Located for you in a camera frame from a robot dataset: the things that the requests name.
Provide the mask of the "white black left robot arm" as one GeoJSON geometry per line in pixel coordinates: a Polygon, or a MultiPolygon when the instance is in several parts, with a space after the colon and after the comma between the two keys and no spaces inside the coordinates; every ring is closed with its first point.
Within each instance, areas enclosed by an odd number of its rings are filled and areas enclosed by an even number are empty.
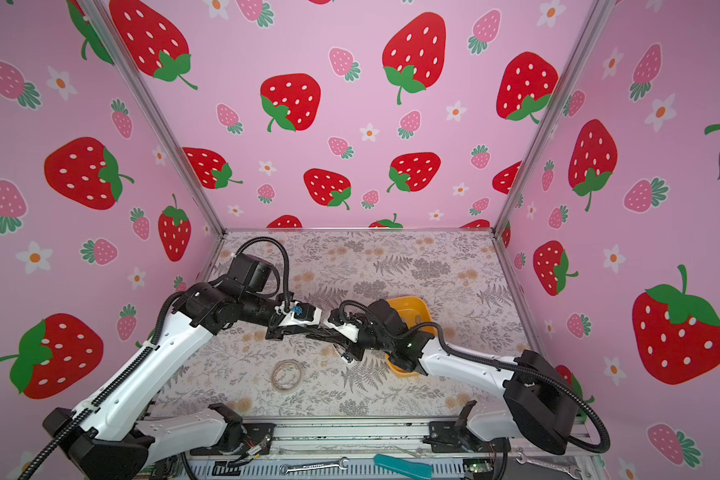
{"type": "Polygon", "coordinates": [[[55,450],[87,479],[133,479],[145,467],[193,449],[232,453],[245,445],[242,417],[223,403],[167,420],[142,416],[179,368],[235,323],[263,326],[267,338],[277,340],[319,327],[320,310],[294,300],[287,274],[275,292],[264,293],[273,269],[240,248],[226,274],[170,295],[152,335],[117,373],[73,409],[57,408],[46,417],[51,440],[21,478],[31,478],[55,450]]]}

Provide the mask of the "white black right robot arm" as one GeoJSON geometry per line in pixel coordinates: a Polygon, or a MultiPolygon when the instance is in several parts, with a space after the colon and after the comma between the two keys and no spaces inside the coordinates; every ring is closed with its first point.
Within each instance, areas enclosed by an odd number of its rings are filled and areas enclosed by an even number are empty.
{"type": "Polygon", "coordinates": [[[457,380],[504,400],[513,433],[554,455],[573,445],[601,454],[611,447],[604,421],[543,356],[524,350],[500,357],[456,347],[436,322],[409,327],[389,302],[345,300],[326,326],[347,341],[352,359],[367,350],[384,352],[407,372],[457,380]]]}

